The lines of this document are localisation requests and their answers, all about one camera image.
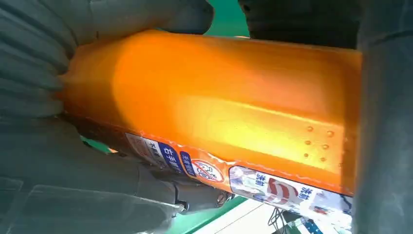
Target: green surface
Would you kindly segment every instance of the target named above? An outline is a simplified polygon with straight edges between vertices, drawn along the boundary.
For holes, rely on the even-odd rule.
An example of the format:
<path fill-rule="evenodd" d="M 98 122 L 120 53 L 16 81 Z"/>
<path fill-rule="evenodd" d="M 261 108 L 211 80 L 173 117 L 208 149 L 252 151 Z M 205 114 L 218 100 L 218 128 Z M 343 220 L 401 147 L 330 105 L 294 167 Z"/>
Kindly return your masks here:
<path fill-rule="evenodd" d="M 206 35 L 249 36 L 245 15 L 237 0 L 209 0 L 215 8 L 215 18 Z"/>
<path fill-rule="evenodd" d="M 227 202 L 223 207 L 219 209 L 208 210 L 190 215 L 178 215 L 174 219 L 172 227 L 166 232 L 166 234 L 194 233 L 206 224 L 216 220 L 217 218 L 224 215 L 246 200 L 246 198 L 238 196 Z"/>

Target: orange casing edge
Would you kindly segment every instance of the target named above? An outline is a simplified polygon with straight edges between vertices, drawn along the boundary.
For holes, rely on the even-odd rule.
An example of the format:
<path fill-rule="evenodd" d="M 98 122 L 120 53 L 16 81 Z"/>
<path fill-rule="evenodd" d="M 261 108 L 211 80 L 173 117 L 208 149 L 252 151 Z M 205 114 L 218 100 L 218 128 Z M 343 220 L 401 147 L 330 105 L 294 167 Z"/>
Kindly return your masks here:
<path fill-rule="evenodd" d="M 59 97 L 215 165 L 222 182 L 197 179 L 216 188 L 241 165 L 352 196 L 360 68 L 352 50 L 147 31 L 80 48 Z"/>

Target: blue label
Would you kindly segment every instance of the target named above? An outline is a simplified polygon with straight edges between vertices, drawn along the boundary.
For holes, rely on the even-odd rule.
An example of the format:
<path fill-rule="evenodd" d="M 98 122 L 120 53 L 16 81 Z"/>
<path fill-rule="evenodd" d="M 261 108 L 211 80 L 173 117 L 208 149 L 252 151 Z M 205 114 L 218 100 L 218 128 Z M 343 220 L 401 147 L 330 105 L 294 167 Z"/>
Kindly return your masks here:
<path fill-rule="evenodd" d="M 184 163 L 184 167 L 185 170 L 187 171 L 188 174 L 190 174 L 193 177 L 196 177 L 196 174 L 194 172 L 194 169 L 192 167 L 192 163 L 191 163 L 191 157 L 189 156 L 189 154 L 187 152 L 181 151 L 181 159 L 182 162 Z"/>
<path fill-rule="evenodd" d="M 178 173 L 184 173 L 181 162 L 179 161 L 176 151 L 167 144 L 158 142 L 159 149 L 167 164 Z"/>

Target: warning label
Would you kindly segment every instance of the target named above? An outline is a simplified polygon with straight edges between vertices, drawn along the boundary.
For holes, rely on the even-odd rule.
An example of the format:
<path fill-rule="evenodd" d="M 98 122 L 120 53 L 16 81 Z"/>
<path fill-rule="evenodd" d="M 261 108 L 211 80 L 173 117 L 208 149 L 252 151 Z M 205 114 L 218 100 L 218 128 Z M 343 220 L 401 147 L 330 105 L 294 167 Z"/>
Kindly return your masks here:
<path fill-rule="evenodd" d="M 195 169 L 195 173 L 204 179 L 212 182 L 221 183 L 224 181 L 222 173 L 213 165 L 203 160 L 192 160 L 192 166 Z"/>

